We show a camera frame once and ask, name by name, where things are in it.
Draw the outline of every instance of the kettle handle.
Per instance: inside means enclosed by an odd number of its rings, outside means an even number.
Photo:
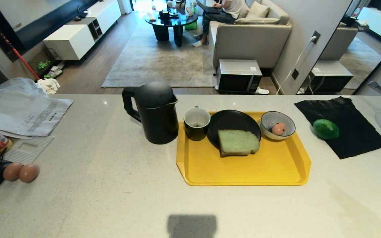
[[[124,109],[127,114],[141,122],[141,118],[139,117],[139,113],[133,109],[132,97],[135,96],[135,87],[126,87],[123,89],[121,95],[123,96]]]

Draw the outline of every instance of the cup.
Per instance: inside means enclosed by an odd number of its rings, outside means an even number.
[[[191,140],[202,140],[208,132],[211,116],[199,107],[191,108],[185,113],[184,127],[186,135]]]

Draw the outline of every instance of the laptop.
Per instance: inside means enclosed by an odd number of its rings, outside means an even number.
[[[201,3],[201,1],[199,0],[196,0],[196,3],[198,4],[198,6],[200,6],[206,13],[210,13],[210,14],[220,14],[221,12],[221,9],[218,9],[218,8],[215,8],[215,7],[208,7],[208,6],[205,6],[203,3]]]

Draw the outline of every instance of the man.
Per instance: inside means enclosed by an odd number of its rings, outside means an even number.
[[[207,44],[208,29],[210,21],[218,21],[226,24],[233,24],[239,16],[242,0],[223,0],[222,3],[215,3],[213,7],[223,8],[220,14],[205,13],[202,19],[202,34],[193,36],[200,41],[193,44],[195,47],[201,47]]]

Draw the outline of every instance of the yellow tray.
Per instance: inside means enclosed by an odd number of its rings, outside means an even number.
[[[245,113],[257,122],[263,115]],[[281,141],[262,135],[256,154],[221,158],[207,137],[200,141],[188,139],[183,121],[179,123],[176,164],[185,182],[192,186],[304,185],[311,167],[296,132]]]

